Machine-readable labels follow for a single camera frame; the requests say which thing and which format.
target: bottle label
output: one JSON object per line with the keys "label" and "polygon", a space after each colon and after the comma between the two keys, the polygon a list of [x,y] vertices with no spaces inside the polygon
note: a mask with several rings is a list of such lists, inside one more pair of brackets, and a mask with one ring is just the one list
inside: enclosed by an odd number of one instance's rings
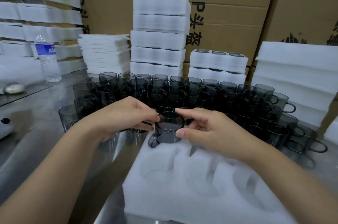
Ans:
{"label": "bottle label", "polygon": [[56,55],[54,44],[35,44],[37,54],[40,56]]}

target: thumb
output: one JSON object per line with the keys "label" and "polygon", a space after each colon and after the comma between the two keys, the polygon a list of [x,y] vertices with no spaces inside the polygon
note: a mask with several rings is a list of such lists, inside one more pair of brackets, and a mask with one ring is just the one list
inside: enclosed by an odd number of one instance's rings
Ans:
{"label": "thumb", "polygon": [[199,131],[189,128],[182,128],[176,132],[177,137],[184,138],[186,140],[189,140],[190,142],[193,141],[199,144],[203,144],[203,141],[205,140],[205,135],[205,131]]}

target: water bottle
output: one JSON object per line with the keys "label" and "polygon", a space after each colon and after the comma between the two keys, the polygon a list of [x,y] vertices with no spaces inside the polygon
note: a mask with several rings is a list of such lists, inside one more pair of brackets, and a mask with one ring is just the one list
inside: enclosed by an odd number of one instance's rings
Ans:
{"label": "water bottle", "polygon": [[40,59],[42,72],[47,82],[58,82],[61,80],[61,72],[57,64],[57,53],[54,43],[48,40],[48,35],[40,33],[35,38],[35,48]]}

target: metal table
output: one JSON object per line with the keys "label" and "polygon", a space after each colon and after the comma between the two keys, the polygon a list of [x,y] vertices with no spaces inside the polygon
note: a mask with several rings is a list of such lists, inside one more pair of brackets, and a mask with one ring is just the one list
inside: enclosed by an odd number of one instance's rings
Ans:
{"label": "metal table", "polygon": [[[15,124],[15,132],[0,140],[0,205],[61,138],[63,128],[57,111],[73,102],[73,85],[87,77],[85,71],[65,75],[61,83],[18,100],[12,99],[13,102],[0,107],[0,115],[9,117]],[[146,133],[136,134],[129,130],[99,146],[70,223],[163,223],[123,211],[122,183],[145,136]],[[338,146],[329,141],[325,143],[329,147],[327,153],[309,155],[315,166],[306,157],[298,157],[296,161],[338,191]]]}

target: person's right hand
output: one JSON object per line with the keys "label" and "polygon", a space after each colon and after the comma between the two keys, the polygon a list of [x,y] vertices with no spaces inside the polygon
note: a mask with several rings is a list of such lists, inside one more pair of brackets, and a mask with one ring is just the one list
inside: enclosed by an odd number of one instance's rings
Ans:
{"label": "person's right hand", "polygon": [[194,119],[188,128],[176,132],[177,137],[196,142],[227,158],[246,162],[267,145],[221,112],[203,108],[176,108],[175,111],[184,119]]}

